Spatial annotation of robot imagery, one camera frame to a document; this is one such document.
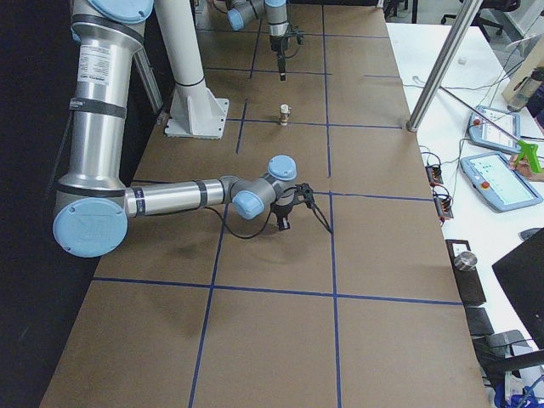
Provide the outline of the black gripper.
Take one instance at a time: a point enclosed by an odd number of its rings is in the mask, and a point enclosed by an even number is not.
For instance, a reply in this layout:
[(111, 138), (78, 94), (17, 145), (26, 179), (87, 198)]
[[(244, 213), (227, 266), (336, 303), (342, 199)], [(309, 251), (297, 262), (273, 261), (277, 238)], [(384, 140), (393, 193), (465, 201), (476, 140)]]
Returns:
[(272, 213), (276, 216), (279, 231), (289, 230), (291, 228), (288, 216), (293, 207), (294, 204), (292, 202), (285, 205), (280, 205), (278, 202), (275, 202), (272, 206)]
[(270, 47), (273, 52), (276, 53), (276, 61), (278, 67), (278, 74), (281, 81), (286, 80), (286, 56), (287, 51), (287, 37), (286, 36), (270, 36)]

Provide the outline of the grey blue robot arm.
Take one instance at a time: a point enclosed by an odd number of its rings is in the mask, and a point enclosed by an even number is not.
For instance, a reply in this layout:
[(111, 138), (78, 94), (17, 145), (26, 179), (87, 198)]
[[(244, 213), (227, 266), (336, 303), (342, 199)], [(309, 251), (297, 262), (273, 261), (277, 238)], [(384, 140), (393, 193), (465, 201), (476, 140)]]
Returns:
[(276, 54), (280, 80), (286, 80), (286, 49), (289, 22), (286, 1), (227, 1), (227, 20), (233, 31), (240, 31), (254, 20), (267, 20), (271, 50)]
[(145, 22), (157, 18), (175, 90), (166, 133), (220, 139), (230, 103), (207, 87), (190, 3), (187, 1), (75, 1), (71, 30), (80, 42), (76, 92), (70, 102), (69, 170), (58, 180), (53, 235), (69, 254), (105, 255), (125, 238), (132, 217), (230, 204), (244, 219), (263, 212), (280, 229), (298, 203), (297, 166), (273, 157), (266, 172), (127, 187), (119, 178), (132, 64), (145, 58)]

